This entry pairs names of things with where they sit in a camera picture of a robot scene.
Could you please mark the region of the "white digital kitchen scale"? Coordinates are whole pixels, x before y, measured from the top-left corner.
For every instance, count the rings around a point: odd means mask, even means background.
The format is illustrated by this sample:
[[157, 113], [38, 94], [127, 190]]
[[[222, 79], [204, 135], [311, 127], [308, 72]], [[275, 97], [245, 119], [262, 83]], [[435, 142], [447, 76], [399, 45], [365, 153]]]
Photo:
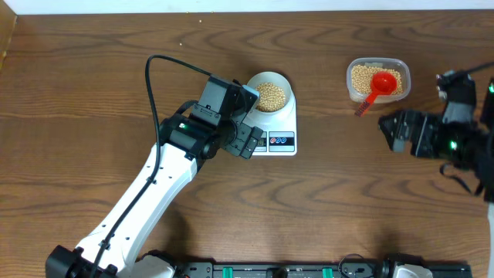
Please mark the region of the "white digital kitchen scale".
[[297, 153], [296, 98], [294, 99], [288, 111], [265, 114], [254, 110], [246, 116], [246, 124], [263, 130], [253, 156], [294, 156]]

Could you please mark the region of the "red plastic measuring scoop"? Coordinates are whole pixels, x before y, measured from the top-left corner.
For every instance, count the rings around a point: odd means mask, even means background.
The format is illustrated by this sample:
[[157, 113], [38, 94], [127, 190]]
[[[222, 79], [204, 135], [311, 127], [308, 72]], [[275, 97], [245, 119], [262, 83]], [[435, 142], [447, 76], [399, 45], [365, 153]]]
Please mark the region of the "red plastic measuring scoop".
[[398, 82], [391, 73], [375, 73], [370, 82], [371, 94], [366, 97], [364, 102], [355, 111], [354, 115], [357, 117], [365, 115], [379, 96], [391, 95], [397, 89], [397, 86]]

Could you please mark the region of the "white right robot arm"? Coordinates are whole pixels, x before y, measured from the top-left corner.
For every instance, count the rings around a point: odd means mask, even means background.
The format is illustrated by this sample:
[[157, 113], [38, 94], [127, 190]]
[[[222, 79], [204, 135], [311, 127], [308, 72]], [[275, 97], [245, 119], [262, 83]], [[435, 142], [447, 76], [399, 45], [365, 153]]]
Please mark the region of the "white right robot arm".
[[389, 148], [402, 152], [411, 142], [411, 155], [416, 158], [439, 159], [445, 163], [443, 173], [452, 166], [462, 171], [473, 171], [479, 185], [473, 191], [458, 176], [458, 182], [469, 194], [482, 195], [488, 203], [489, 231], [493, 231], [493, 92], [486, 94], [480, 123], [473, 116], [477, 99], [475, 81], [467, 73], [448, 73], [437, 76], [438, 92], [445, 97], [445, 109], [440, 114], [417, 110], [398, 110], [379, 118], [378, 127]]

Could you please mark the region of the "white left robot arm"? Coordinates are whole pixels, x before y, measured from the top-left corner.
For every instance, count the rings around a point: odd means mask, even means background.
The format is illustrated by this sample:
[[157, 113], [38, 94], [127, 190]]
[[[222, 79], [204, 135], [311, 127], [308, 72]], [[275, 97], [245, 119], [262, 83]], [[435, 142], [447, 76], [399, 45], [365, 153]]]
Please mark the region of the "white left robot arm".
[[137, 256], [178, 193], [218, 149], [248, 159], [263, 131], [247, 117], [212, 120], [174, 114], [138, 176], [105, 219], [74, 250], [57, 246], [46, 260], [47, 277], [172, 277], [162, 256]]

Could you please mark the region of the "soybeans in bowl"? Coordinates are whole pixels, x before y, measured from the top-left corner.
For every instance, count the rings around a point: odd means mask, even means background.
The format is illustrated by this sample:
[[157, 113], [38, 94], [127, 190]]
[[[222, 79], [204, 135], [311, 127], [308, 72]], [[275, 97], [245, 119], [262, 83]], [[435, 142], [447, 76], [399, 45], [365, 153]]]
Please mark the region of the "soybeans in bowl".
[[260, 83], [255, 89], [259, 92], [257, 110], [271, 113], [281, 110], [285, 106], [285, 92], [274, 83]]

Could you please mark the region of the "soybeans in container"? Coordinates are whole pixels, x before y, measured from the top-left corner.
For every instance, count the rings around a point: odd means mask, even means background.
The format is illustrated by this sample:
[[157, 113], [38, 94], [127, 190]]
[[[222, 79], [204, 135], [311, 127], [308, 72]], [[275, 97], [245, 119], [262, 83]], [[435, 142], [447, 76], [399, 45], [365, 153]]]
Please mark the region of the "soybeans in container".
[[397, 88], [392, 95], [400, 95], [403, 93], [401, 74], [395, 69], [385, 69], [376, 66], [354, 66], [350, 72], [353, 88], [359, 93], [370, 94], [373, 75], [379, 72], [390, 73], [397, 80]]

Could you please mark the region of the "clear plastic container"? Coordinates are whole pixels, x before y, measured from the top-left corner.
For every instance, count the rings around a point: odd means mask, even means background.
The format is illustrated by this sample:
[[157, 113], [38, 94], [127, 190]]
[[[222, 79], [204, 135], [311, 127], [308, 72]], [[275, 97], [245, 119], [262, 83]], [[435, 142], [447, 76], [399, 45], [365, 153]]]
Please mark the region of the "clear plastic container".
[[411, 73], [399, 59], [367, 57], [355, 59], [347, 68], [350, 99], [362, 103], [380, 92], [374, 103], [391, 103], [404, 99], [411, 91]]

